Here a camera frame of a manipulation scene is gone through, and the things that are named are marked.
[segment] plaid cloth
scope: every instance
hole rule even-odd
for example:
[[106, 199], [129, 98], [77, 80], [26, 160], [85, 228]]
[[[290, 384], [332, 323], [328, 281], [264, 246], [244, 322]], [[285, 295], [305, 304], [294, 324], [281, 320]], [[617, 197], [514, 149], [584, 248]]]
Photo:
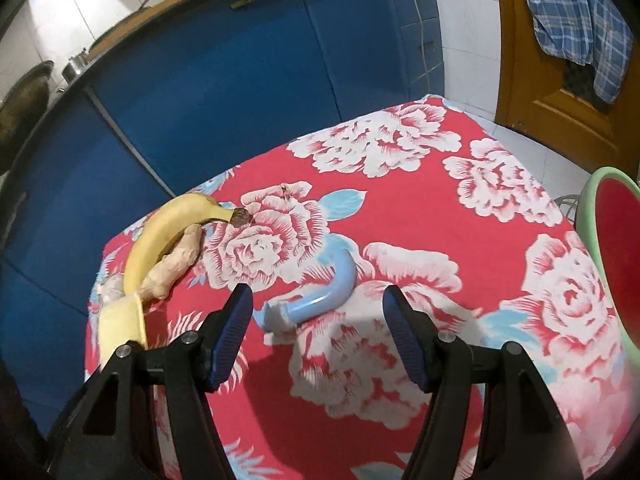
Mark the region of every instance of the plaid cloth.
[[611, 0], [527, 0], [536, 39], [547, 54], [592, 64], [593, 88], [615, 101], [631, 56], [634, 38]]

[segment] ginger root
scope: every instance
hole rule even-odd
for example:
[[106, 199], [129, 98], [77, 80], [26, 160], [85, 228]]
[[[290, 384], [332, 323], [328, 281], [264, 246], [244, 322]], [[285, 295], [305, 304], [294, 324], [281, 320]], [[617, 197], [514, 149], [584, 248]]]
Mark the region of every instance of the ginger root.
[[142, 303], [152, 300], [164, 300], [171, 291], [174, 283], [198, 259], [200, 242], [202, 241], [202, 227], [192, 224], [184, 230], [182, 238], [174, 249], [162, 257], [142, 281], [138, 295]]

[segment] green bowl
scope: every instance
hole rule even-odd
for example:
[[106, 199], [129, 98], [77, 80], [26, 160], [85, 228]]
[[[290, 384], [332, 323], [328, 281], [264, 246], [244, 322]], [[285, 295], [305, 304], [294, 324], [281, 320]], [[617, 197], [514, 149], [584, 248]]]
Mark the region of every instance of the green bowl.
[[[600, 183], [606, 178], [612, 178], [620, 183], [624, 184], [629, 190], [633, 192], [638, 201], [640, 202], [640, 189], [638, 185], [629, 178], [625, 173], [616, 168], [604, 167], [593, 173], [584, 185], [584, 189], [580, 194], [580, 202], [578, 202], [578, 211], [575, 216], [575, 229], [578, 231], [578, 235], [582, 239], [584, 245], [587, 247], [591, 258], [593, 259], [602, 283], [605, 286], [607, 295], [613, 302], [611, 291], [609, 289], [609, 283], [607, 283], [607, 274], [602, 264], [602, 256], [600, 254], [600, 245], [598, 243], [598, 231], [596, 228], [596, 192]], [[640, 372], [640, 349], [631, 341], [628, 332], [625, 329], [624, 320], [620, 318], [620, 314], [616, 309], [616, 317], [618, 318], [618, 324], [620, 326], [620, 337], [622, 340], [622, 346], [625, 349], [628, 357], [628, 362], [633, 368], [634, 372]]]

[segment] peeled banana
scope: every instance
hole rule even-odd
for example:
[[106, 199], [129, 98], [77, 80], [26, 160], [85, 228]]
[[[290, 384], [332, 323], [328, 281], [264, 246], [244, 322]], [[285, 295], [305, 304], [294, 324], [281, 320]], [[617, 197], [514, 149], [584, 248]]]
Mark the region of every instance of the peeled banana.
[[138, 291], [147, 273], [188, 226], [222, 221], [238, 227], [251, 220], [246, 209], [226, 209], [202, 193], [186, 193], [169, 200], [146, 221], [142, 234], [133, 244], [124, 270], [125, 294]]

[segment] red floral tablecloth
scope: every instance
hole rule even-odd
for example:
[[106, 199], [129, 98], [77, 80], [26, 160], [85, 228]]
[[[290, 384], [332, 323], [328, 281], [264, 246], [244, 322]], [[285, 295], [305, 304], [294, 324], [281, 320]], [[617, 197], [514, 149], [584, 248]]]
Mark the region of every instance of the red floral tablecloth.
[[[197, 329], [237, 283], [251, 286], [259, 308], [329, 282], [330, 249], [348, 248], [358, 266], [347, 303], [297, 332], [265, 336], [252, 321], [230, 379], [209, 396], [239, 479], [401, 477], [429, 396], [408, 381], [386, 328], [389, 283], [467, 343], [522, 343], [585, 473], [625, 435], [630, 379], [593, 262], [543, 187], [446, 100], [300, 137], [196, 190], [244, 206], [255, 222], [206, 227], [196, 265], [146, 317], [154, 346]], [[123, 271], [144, 221], [107, 244], [96, 283]], [[95, 291], [89, 309], [88, 372], [98, 363]], [[474, 387], [456, 478], [472, 471], [482, 395]], [[167, 475], [177, 479], [162, 393], [157, 410]]]

